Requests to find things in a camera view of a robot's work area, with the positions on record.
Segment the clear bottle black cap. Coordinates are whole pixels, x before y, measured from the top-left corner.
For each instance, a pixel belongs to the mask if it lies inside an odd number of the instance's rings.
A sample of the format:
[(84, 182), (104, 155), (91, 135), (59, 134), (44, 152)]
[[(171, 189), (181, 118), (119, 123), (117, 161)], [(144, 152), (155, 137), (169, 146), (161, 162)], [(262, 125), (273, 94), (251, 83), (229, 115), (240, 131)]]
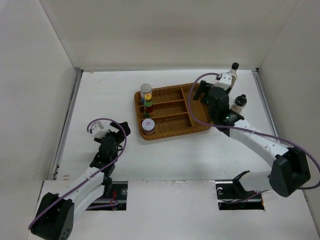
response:
[(232, 80), (231, 80), (231, 85), (230, 85), (230, 88), (232, 89), (236, 80), (237, 80), (237, 70), (239, 68), (239, 64), (237, 62), (234, 62), (232, 65), (231, 65), (231, 68), (229, 70), (229, 73), (232, 75)]

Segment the jar with yellow red lid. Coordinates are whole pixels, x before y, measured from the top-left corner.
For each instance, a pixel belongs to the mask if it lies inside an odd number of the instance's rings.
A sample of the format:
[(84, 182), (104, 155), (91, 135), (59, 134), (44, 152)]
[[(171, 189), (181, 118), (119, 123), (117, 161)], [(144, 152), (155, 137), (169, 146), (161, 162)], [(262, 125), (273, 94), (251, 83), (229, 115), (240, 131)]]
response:
[(155, 130), (155, 122), (151, 118), (146, 118), (141, 123), (142, 132), (145, 135), (153, 134)]

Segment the red sauce bottle green label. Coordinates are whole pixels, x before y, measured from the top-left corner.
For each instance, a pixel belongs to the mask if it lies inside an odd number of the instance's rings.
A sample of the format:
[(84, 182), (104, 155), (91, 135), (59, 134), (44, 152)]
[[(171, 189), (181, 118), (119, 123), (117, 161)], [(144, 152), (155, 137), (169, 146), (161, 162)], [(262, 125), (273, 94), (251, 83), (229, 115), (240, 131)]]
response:
[(152, 94), (146, 93), (144, 95), (144, 115), (146, 118), (149, 118), (153, 113), (154, 113), (154, 106), (153, 106)]

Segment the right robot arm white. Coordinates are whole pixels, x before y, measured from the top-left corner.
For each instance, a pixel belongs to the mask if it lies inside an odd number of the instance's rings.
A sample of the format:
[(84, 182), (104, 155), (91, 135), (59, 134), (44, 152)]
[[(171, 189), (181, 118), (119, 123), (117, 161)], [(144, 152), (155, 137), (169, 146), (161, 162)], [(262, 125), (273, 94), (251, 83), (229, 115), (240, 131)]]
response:
[(245, 170), (234, 177), (231, 190), (236, 197), (243, 198), (252, 190), (273, 190), (287, 198), (310, 180), (306, 154), (293, 144), (285, 145), (275, 141), (273, 135), (257, 131), (229, 108), (225, 89), (202, 80), (193, 99), (207, 106), (209, 118), (219, 131), (248, 147), (270, 166), (267, 171)]

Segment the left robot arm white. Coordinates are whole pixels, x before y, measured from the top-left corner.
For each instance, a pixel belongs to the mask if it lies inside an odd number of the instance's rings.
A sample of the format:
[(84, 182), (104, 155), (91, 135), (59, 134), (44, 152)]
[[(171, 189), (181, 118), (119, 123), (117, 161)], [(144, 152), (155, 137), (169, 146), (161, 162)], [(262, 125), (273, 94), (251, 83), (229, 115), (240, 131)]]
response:
[(127, 137), (131, 133), (128, 122), (111, 120), (111, 131), (103, 128), (100, 118), (91, 121), (86, 130), (92, 134), (99, 149), (84, 173), (59, 193), (46, 193), (38, 206), (34, 220), (28, 229), (43, 240), (67, 240), (76, 218), (98, 198), (108, 199), (112, 195), (111, 174), (115, 163), (123, 154)]

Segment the white bottle black cap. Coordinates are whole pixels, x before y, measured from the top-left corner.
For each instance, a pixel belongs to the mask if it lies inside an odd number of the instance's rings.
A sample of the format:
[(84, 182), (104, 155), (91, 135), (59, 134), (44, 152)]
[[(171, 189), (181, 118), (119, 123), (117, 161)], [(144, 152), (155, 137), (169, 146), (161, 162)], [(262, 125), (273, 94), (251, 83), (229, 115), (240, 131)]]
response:
[(235, 98), (230, 109), (238, 114), (240, 114), (243, 108), (247, 104), (247, 96), (245, 94), (239, 95)]

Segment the clear jar white beads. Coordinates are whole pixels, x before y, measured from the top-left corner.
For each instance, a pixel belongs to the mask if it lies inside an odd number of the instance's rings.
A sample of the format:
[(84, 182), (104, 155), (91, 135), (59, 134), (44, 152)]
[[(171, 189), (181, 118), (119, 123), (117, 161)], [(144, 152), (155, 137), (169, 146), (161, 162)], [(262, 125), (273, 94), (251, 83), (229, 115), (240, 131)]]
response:
[(140, 98), (141, 103), (144, 104), (145, 94), (152, 94), (152, 86), (148, 83), (144, 83), (140, 86)]

